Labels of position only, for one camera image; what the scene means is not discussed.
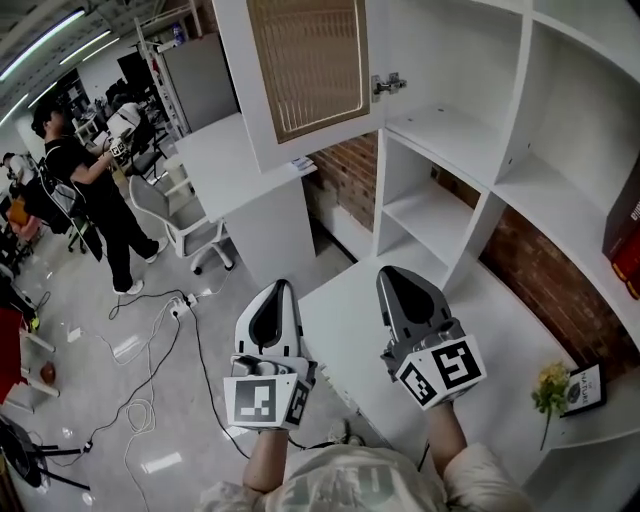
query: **cabinet door window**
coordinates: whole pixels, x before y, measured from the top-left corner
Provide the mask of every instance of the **cabinet door window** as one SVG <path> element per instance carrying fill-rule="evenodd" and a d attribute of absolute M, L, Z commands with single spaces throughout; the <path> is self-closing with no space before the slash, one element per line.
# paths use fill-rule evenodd
<path fill-rule="evenodd" d="M 278 143 L 369 113 L 365 0 L 247 0 Z"/>

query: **gray t-shirt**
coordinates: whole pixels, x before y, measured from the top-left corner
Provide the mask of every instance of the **gray t-shirt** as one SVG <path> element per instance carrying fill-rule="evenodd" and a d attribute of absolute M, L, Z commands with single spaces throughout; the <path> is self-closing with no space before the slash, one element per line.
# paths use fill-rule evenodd
<path fill-rule="evenodd" d="M 444 492 L 409 459 L 391 450 L 336 445 L 290 457 L 283 485 L 266 495 L 219 483 L 202 494 L 197 511 L 533 510 L 482 445 L 462 451 L 447 466 L 443 480 Z"/>

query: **ceiling light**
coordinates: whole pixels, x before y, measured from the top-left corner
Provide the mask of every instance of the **ceiling light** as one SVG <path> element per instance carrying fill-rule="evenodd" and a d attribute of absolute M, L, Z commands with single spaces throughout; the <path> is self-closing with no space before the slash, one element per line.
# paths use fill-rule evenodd
<path fill-rule="evenodd" d="M 45 94 L 47 94 L 51 89 L 53 89 L 56 86 L 57 83 L 58 82 L 53 82 L 49 87 L 47 87 L 44 91 L 42 91 L 42 94 L 40 94 L 40 96 L 38 96 L 35 100 L 33 100 L 31 103 L 29 103 L 29 106 L 27 108 L 31 108 L 36 103 L 38 103 L 38 100 L 40 98 L 42 98 Z"/>
<path fill-rule="evenodd" d="M 85 60 L 89 60 L 91 57 L 93 57 L 96 53 L 101 52 L 102 50 L 104 50 L 107 46 L 111 46 L 113 43 L 115 43 L 116 41 L 119 41 L 120 38 L 116 37 L 113 41 L 111 41 L 110 43 L 105 44 L 104 46 L 102 46 L 101 48 L 98 48 L 95 52 L 93 52 L 91 55 L 87 55 L 84 59 L 82 59 L 82 62 L 84 62 Z"/>
<path fill-rule="evenodd" d="M 67 18 L 63 19 L 56 26 L 50 28 L 47 32 L 44 33 L 44 35 L 40 36 L 40 39 L 38 39 L 35 43 L 29 46 L 29 48 L 27 48 L 24 52 L 22 52 L 18 56 L 18 58 L 14 60 L 9 65 L 9 67 L 2 72 L 2 74 L 0 75 L 0 82 L 4 82 L 7 79 L 7 77 L 13 72 L 13 70 L 16 69 L 20 64 L 22 64 L 29 55 L 35 52 L 49 39 L 55 36 L 62 29 L 64 29 L 67 25 L 73 23 L 75 20 L 77 20 L 81 16 L 84 16 L 84 14 L 85 14 L 84 9 L 76 11 L 71 16 L 68 16 Z"/>
<path fill-rule="evenodd" d="M 7 119 L 9 119 L 9 117 L 11 116 L 11 114 L 13 114 L 13 113 L 15 112 L 15 110 L 16 110 L 20 105 L 22 105 L 22 102 L 23 102 L 24 100 L 26 100 L 26 99 L 27 99 L 27 96 L 29 96 L 29 93 L 25 94 L 22 98 L 20 98 L 20 101 L 18 101 L 18 103 L 16 103 L 13 107 L 11 107 L 11 110 L 9 110 L 9 112 L 7 112 L 7 115 L 6 115 L 6 116 L 4 116 L 4 117 L 2 118 L 2 121 L 0 121 L 0 126 L 2 126 L 2 125 L 4 124 L 4 122 L 5 122 Z"/>
<path fill-rule="evenodd" d="M 100 41 L 100 39 L 102 39 L 105 36 L 108 36 L 109 34 L 111 34 L 111 30 L 107 30 L 105 32 L 103 32 L 102 34 L 100 34 L 98 37 L 94 37 L 91 41 L 89 41 L 87 44 L 81 46 L 80 48 L 78 48 L 75 52 L 73 52 L 71 55 L 69 55 L 68 57 L 65 57 L 64 59 L 62 59 L 60 61 L 60 65 L 62 66 L 65 62 L 70 61 L 71 59 L 73 59 L 76 55 L 78 55 L 82 50 L 84 50 L 85 48 L 91 46 L 93 43 L 95 43 L 96 41 Z"/>

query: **door hinge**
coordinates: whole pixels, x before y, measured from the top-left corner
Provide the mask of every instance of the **door hinge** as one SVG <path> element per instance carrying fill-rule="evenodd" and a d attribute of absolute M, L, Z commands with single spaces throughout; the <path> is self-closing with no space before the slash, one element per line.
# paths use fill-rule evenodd
<path fill-rule="evenodd" d="M 380 101 L 383 92 L 395 94 L 406 86 L 407 81 L 400 79 L 400 73 L 389 73 L 389 80 L 387 82 L 380 80 L 380 75 L 373 75 L 371 77 L 371 100 L 377 103 Z"/>

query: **ceiling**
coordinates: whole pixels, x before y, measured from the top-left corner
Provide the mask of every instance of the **ceiling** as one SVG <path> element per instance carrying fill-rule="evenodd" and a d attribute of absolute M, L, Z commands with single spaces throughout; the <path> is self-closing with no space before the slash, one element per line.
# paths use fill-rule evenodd
<path fill-rule="evenodd" d="M 0 0 L 0 71 L 49 28 L 83 8 L 86 15 L 56 34 L 0 82 L 0 117 L 25 93 L 35 99 L 51 83 L 73 69 L 90 52 L 61 66 L 60 61 L 101 32 L 118 36 L 135 32 L 134 18 L 161 12 L 164 0 Z M 96 43 L 96 49 L 114 36 Z"/>

